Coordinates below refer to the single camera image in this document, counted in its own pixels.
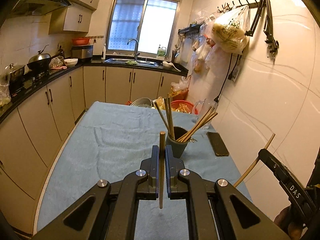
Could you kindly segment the right hand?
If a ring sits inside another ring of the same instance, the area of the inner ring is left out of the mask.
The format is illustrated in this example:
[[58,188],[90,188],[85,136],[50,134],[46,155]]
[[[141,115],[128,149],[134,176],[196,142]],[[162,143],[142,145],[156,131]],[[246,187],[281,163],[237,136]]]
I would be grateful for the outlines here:
[[291,206],[282,209],[275,217],[274,223],[285,231],[290,239],[300,239],[303,232],[303,225],[294,221],[291,216]]

